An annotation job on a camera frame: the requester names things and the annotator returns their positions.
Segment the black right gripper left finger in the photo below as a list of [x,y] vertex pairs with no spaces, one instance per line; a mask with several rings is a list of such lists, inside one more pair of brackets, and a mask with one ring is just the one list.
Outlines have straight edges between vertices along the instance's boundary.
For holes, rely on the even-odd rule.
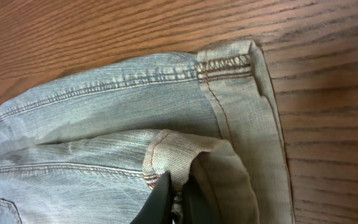
[[172,224],[173,190],[170,173],[157,181],[144,206],[131,224]]

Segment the light blue denim shorts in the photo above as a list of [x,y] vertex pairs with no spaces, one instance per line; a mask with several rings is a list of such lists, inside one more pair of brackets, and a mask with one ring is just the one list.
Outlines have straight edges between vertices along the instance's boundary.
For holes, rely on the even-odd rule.
[[173,223],[190,175],[220,223],[295,221],[255,42],[133,58],[0,106],[0,223],[130,223],[165,172]]

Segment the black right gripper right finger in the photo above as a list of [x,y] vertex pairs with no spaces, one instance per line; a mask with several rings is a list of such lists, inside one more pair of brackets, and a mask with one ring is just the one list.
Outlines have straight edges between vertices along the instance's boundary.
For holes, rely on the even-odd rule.
[[208,202],[198,181],[190,175],[182,191],[183,224],[219,224],[219,217]]

